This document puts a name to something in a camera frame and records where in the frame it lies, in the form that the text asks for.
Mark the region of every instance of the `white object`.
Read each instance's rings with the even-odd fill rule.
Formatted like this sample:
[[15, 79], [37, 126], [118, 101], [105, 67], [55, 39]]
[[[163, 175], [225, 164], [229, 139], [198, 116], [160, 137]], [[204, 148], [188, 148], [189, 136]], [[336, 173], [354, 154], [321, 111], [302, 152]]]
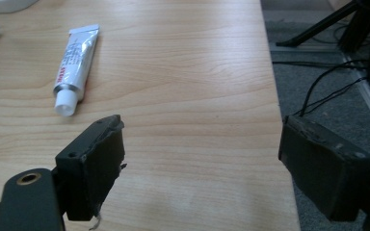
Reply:
[[28, 8], [38, 0], [0, 0], [0, 13], [14, 13]]
[[55, 111], [61, 116], [74, 114], [84, 98], [84, 87], [92, 64], [99, 26], [91, 25], [69, 31], [68, 44], [53, 89]]

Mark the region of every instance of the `wooden table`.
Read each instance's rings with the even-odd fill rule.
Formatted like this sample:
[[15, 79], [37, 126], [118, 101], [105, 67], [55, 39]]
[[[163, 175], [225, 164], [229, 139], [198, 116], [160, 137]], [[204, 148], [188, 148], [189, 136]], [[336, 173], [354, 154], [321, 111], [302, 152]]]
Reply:
[[[85, 100], [56, 115], [70, 28], [101, 26]], [[128, 167], [98, 230], [298, 230], [259, 0], [40, 0], [0, 14], [0, 196], [121, 115]], [[90, 222], [66, 221], [67, 230]]]

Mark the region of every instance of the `gray carpet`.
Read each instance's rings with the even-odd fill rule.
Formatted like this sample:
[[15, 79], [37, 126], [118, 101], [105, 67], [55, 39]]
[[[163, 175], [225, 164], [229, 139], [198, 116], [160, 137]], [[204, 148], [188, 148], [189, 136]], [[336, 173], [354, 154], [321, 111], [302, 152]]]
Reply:
[[[290, 39], [299, 32], [308, 28], [309, 24], [266, 22], [269, 42]], [[318, 39], [335, 41], [334, 29], [337, 26], [317, 36]], [[273, 61], [307, 61], [321, 63], [343, 63], [340, 52], [271, 52]], [[297, 112], [303, 105], [305, 95], [313, 81], [326, 68], [301, 67], [292, 65], [275, 64], [274, 72], [277, 83], [278, 100], [283, 116]], [[354, 72], [352, 70], [337, 70], [323, 79], [312, 94], [310, 102], [327, 96], [352, 83]], [[357, 144], [370, 153], [370, 111], [361, 97], [357, 86], [352, 87], [344, 95], [333, 99], [317, 111], [305, 117], [330, 128], [339, 136]], [[306, 230], [361, 230], [365, 214], [359, 213], [354, 222], [331, 222], [327, 220], [315, 205], [300, 190], [295, 187], [300, 225]]]

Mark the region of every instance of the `wooden tabletop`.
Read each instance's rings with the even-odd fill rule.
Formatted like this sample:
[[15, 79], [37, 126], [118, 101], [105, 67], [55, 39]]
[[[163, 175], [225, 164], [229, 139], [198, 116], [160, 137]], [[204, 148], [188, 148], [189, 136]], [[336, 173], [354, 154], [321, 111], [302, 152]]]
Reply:
[[[52, 90], [68, 30], [94, 23], [86, 97], [61, 117]], [[39, 0], [0, 14], [0, 30], [0, 196], [121, 115], [128, 167], [98, 230], [299, 229], [259, 0]]]

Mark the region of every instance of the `tube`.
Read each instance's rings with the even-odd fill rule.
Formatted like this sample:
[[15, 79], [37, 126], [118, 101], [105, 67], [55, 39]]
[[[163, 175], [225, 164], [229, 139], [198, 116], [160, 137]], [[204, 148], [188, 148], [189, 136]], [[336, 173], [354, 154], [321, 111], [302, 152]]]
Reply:
[[69, 31], [66, 51], [53, 89], [56, 97], [55, 111], [61, 116], [73, 115], [77, 102], [84, 98], [98, 31], [98, 25]]

